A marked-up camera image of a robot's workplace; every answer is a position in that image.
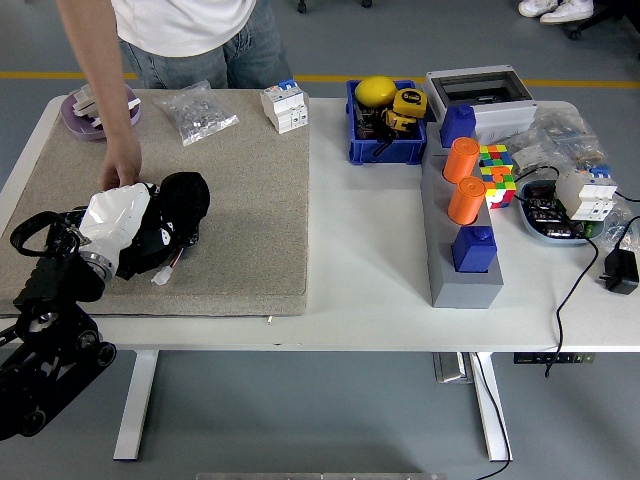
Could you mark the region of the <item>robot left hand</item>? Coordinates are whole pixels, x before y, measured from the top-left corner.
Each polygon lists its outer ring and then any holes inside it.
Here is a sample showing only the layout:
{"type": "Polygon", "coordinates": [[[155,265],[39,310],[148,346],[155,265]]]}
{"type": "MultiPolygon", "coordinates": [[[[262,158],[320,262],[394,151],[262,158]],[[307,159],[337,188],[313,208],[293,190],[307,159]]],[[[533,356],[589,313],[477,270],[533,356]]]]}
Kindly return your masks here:
{"type": "Polygon", "coordinates": [[[159,188],[136,183],[95,194],[81,220],[80,256],[106,283],[116,275],[120,253],[133,247],[138,260],[170,245],[173,224],[163,219],[159,188]]]}

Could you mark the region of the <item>person's right hand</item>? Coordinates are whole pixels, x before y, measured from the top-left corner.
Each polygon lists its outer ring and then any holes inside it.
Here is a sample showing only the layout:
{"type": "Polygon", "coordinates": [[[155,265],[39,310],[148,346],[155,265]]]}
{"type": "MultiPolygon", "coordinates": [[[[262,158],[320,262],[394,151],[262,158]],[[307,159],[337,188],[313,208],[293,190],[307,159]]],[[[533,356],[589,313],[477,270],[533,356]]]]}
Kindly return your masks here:
{"type": "Polygon", "coordinates": [[[103,191],[140,181],[142,150],[136,137],[107,139],[107,150],[99,185],[103,191]]]}

